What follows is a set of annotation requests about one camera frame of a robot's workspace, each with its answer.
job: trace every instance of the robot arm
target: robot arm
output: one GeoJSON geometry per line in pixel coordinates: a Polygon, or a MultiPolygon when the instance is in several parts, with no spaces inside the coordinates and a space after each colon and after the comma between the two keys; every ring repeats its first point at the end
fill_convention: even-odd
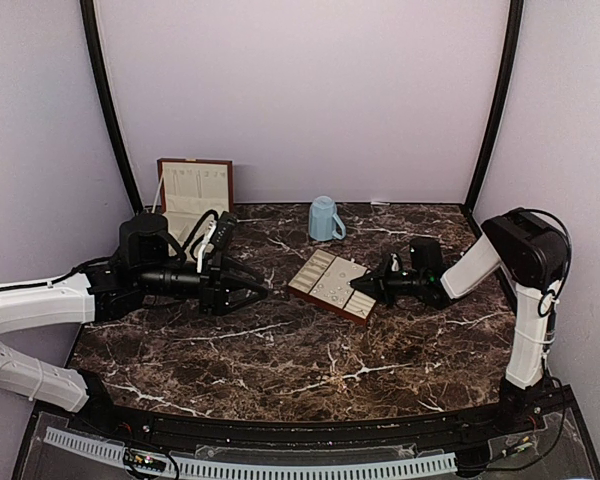
{"type": "MultiPolygon", "coordinates": [[[[0,335],[119,319],[142,308],[146,295],[197,298],[200,312],[213,315],[261,300],[267,296],[262,276],[224,255],[236,224],[227,213],[214,221],[201,246],[205,250],[211,245],[211,256],[200,254],[197,265],[191,265],[185,264],[183,248],[167,233],[164,217],[138,215],[121,225],[120,246],[107,261],[85,264],[58,279],[0,285],[0,335]],[[174,257],[169,247],[176,251],[174,257]]],[[[2,342],[0,388],[70,412],[80,411],[94,392],[104,390],[95,374],[49,365],[2,342]]]]}
{"type": "Polygon", "coordinates": [[[473,291],[498,268],[515,282],[517,316],[505,380],[518,389],[536,385],[553,341],[554,305],[569,265],[565,235],[530,211],[512,210],[483,223],[482,235],[458,263],[446,269],[437,241],[411,241],[412,269],[396,253],[351,285],[388,305],[399,294],[445,308],[473,291]]]}

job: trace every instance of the ventilation grille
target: ventilation grille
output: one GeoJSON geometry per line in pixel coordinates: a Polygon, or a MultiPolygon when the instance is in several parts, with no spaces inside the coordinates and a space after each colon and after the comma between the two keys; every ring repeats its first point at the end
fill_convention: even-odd
{"type": "MultiPolygon", "coordinates": [[[[122,458],[125,447],[120,442],[94,440],[51,427],[47,428],[44,441],[83,457],[124,468],[122,458]]],[[[173,457],[183,480],[403,480],[457,471],[453,453],[393,462],[317,467],[246,465],[194,460],[177,455],[173,457]]],[[[164,457],[161,460],[167,463],[162,477],[174,478],[171,462],[164,457]]]]}

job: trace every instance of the lavender wall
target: lavender wall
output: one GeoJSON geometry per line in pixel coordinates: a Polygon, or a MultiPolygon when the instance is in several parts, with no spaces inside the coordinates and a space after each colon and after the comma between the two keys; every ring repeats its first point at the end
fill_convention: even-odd
{"type": "MultiPolygon", "coordinates": [[[[0,282],[110,253],[131,214],[99,110],[77,1],[0,2],[0,282]]],[[[76,328],[2,340],[62,364],[76,328]]],[[[30,404],[0,392],[0,479],[30,404]]]]}
{"type": "Polygon", "coordinates": [[[507,108],[477,216],[525,205],[573,235],[550,363],[600,455],[600,0],[527,2],[507,108]]]}
{"type": "Polygon", "coordinates": [[[463,201],[508,3],[98,2],[144,201],[162,156],[234,160],[237,201],[463,201]]]}

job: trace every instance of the box lid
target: box lid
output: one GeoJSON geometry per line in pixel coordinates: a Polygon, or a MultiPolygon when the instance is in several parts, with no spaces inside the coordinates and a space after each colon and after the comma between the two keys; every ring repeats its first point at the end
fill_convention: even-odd
{"type": "MultiPolygon", "coordinates": [[[[218,214],[233,210],[230,160],[161,158],[158,176],[162,213],[169,221],[169,233],[181,243],[207,210],[218,214]]],[[[203,225],[198,235],[205,229],[203,225]]]]}

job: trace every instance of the dark marble table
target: dark marble table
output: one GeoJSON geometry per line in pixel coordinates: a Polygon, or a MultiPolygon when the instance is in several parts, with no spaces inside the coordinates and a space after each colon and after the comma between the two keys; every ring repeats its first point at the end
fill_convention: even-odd
{"type": "Polygon", "coordinates": [[[266,301],[220,318],[188,302],[86,326],[71,366],[99,372],[117,404],[223,419],[363,420],[497,401],[514,316],[495,278],[444,311],[411,298],[378,306],[366,328],[286,291],[316,248],[374,267],[389,250],[408,259],[409,239],[429,235],[455,262],[475,240],[459,208],[340,205],[347,237],[330,243],[308,238],[308,211],[236,206],[230,253],[265,274],[266,301]]]}

